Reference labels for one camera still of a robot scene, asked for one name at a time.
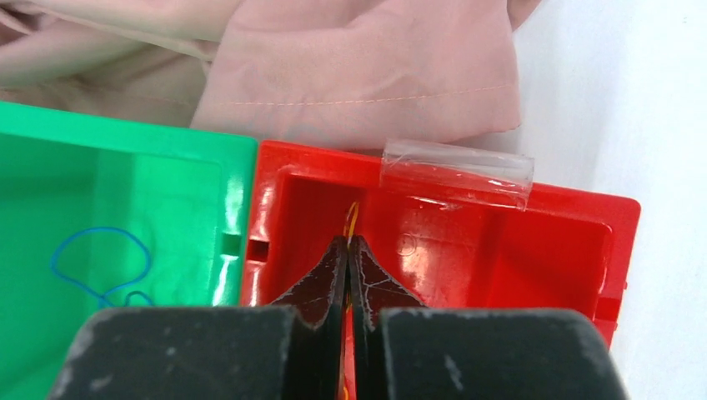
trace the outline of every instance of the clear tape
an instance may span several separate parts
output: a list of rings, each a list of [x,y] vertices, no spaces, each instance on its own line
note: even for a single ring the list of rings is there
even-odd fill
[[[380,185],[413,196],[525,210],[533,171],[530,157],[389,139]]]

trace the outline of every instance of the white surface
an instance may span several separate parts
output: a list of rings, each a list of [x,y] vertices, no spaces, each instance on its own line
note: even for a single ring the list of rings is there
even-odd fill
[[[707,1],[544,0],[516,44],[524,125],[466,143],[640,201],[614,360],[633,399],[707,399]]]

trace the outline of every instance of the blue rubber band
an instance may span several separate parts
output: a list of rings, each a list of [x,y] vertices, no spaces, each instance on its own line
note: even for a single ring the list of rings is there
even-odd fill
[[[134,278],[133,280],[131,280],[129,282],[121,283],[121,284],[117,285],[116,287],[112,287],[112,288],[108,289],[104,294],[100,294],[100,293],[94,291],[93,289],[88,287],[83,282],[80,282],[77,279],[69,277],[68,275],[59,271],[59,269],[58,269],[59,257],[62,255],[62,253],[64,252],[66,247],[68,247],[68,245],[70,245],[74,240],[80,238],[83,235],[87,235],[89,233],[96,233],[96,232],[120,233],[123,236],[125,236],[126,238],[130,239],[133,243],[137,244],[138,247],[140,247],[140,250],[143,251],[143,255],[145,256],[145,268],[140,273],[140,275],[138,275],[138,277]],[[142,243],[140,241],[140,239],[135,237],[135,235],[133,235],[132,233],[130,233],[124,229],[121,229],[119,227],[90,227],[90,228],[84,229],[80,232],[76,232],[73,235],[71,235],[70,237],[68,237],[66,240],[64,240],[61,244],[59,244],[59,247],[57,247],[57,249],[54,251],[54,254],[52,254],[52,259],[49,262],[49,269],[52,271],[52,273],[54,273],[54,275],[56,275],[58,278],[61,278],[62,280],[66,281],[68,283],[71,283],[73,286],[83,290],[84,292],[88,293],[92,297],[96,298],[96,300],[98,300],[98,307],[99,308],[116,307],[113,303],[111,303],[108,300],[108,296],[110,296],[111,294],[113,294],[115,292],[118,292],[118,291],[123,290],[125,288],[129,288],[132,285],[139,283],[148,275],[151,268],[152,268],[152,257],[150,257],[150,252],[149,252],[147,246],[145,246],[144,243]],[[140,291],[133,291],[133,292],[128,293],[128,295],[125,297],[125,303],[123,304],[123,306],[124,307],[129,306],[130,305],[130,298],[132,298],[134,296],[139,296],[139,297],[143,298],[151,306],[154,305],[152,299],[150,299],[150,297],[147,294],[145,294],[144,292],[140,292]]]

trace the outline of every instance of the pink fabric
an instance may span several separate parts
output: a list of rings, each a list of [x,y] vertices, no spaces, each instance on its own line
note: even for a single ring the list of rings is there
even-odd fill
[[[450,142],[519,124],[512,31],[538,2],[0,0],[0,97],[326,148]]]

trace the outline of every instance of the green plastic tray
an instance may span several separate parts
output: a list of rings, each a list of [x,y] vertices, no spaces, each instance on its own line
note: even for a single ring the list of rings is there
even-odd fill
[[[238,304],[256,141],[0,102],[0,398],[45,398],[98,302],[52,275],[85,228],[149,248],[138,285],[158,306]],[[59,269],[99,293],[144,268],[139,247],[97,232]],[[131,304],[144,302],[133,297]]]

